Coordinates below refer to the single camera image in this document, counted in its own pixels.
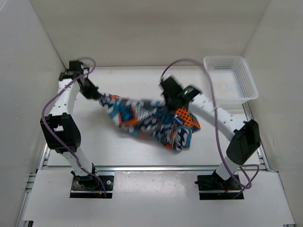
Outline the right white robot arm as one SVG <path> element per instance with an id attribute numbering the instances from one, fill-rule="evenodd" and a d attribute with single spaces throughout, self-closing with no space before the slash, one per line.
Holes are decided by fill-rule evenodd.
<path id="1" fill-rule="evenodd" d="M 183 88 L 173 76 L 161 79 L 160 86 L 168 108 L 185 107 L 215 127 L 222 163 L 213 173 L 213 185 L 218 189 L 225 188 L 238 168 L 260 147 L 258 123 L 243 121 L 216 107 L 201 90 L 194 86 Z"/>

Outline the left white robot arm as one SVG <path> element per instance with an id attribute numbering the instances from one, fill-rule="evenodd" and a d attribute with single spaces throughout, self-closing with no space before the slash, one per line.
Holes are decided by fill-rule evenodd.
<path id="1" fill-rule="evenodd" d="M 88 161 L 81 145 L 81 134 L 73 117 L 73 108 L 78 93 L 88 100 L 99 100 L 98 87 L 89 79 L 96 63 L 90 57 L 70 61 L 69 69 L 58 79 L 58 93 L 42 109 L 40 120 L 46 143 L 51 150 L 65 157 L 76 177 L 83 177 L 88 189 L 99 184 L 94 165 Z"/>

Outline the colourful patterned shorts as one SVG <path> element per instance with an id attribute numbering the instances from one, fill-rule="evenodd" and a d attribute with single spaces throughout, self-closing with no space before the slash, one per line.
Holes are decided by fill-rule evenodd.
<path id="1" fill-rule="evenodd" d="M 164 101 L 133 100 L 111 94 L 100 94 L 104 107 L 115 125 L 138 137 L 153 137 L 175 151 L 190 148 L 192 134 L 201 126 L 186 108 L 170 111 Z"/>

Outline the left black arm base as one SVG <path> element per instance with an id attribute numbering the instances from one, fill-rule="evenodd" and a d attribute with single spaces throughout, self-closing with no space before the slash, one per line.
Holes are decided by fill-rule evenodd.
<path id="1" fill-rule="evenodd" d="M 91 176 L 76 176 L 74 171 L 71 171 L 73 175 L 70 198 L 77 199 L 111 199 L 113 196 L 114 188 L 114 175 L 105 174 L 99 175 L 101 182 Z"/>

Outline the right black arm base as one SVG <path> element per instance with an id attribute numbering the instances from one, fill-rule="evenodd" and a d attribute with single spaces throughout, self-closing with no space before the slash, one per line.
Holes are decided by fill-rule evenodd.
<path id="1" fill-rule="evenodd" d="M 233 179 L 219 180 L 213 175 L 198 175 L 195 184 L 198 186 L 200 200 L 243 200 L 241 186 Z"/>

